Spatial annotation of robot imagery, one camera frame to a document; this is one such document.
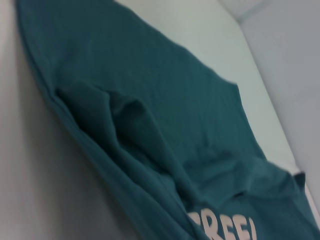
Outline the blue teal shirt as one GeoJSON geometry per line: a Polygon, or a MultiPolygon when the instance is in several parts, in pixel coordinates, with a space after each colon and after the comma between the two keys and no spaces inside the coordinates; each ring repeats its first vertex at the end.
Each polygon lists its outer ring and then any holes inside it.
{"type": "Polygon", "coordinates": [[[143,240],[320,240],[239,88],[115,0],[16,0],[35,79],[143,240]]]}

